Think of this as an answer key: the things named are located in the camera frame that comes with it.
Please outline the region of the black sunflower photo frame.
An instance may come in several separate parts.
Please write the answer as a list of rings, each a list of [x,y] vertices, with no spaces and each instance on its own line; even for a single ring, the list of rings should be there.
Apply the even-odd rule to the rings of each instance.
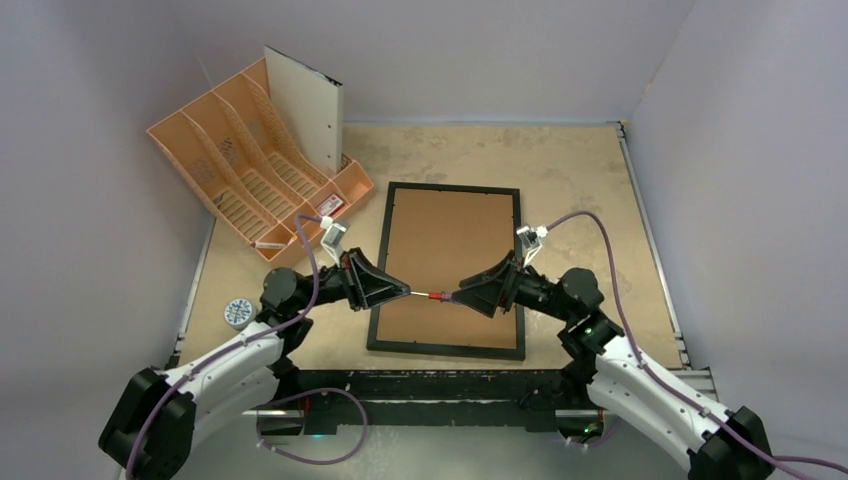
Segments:
[[[412,291],[453,292],[461,280],[518,250],[516,188],[392,182],[378,266]],[[370,351],[508,361],[526,357],[520,307],[493,318],[468,307],[407,296],[370,312]]]

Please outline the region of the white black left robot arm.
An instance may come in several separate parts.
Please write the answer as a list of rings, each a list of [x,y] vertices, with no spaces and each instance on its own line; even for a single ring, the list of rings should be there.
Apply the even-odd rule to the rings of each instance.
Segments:
[[[289,355],[313,326],[309,310],[338,301],[366,310],[409,293],[358,248],[312,275],[275,268],[263,280],[259,313],[233,338],[181,367],[145,368],[129,380],[98,446],[133,479],[170,479],[194,447],[244,411],[295,402],[300,371]]]

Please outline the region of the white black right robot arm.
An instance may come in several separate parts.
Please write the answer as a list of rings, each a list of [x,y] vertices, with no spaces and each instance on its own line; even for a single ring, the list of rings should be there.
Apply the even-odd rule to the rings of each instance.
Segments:
[[[562,320],[558,334],[571,361],[561,392],[576,407],[590,402],[624,420],[673,458],[690,479],[766,479],[775,470],[762,420],[698,392],[634,346],[600,308],[595,274],[571,268],[552,282],[508,253],[460,282],[452,301],[492,317],[522,306]]]

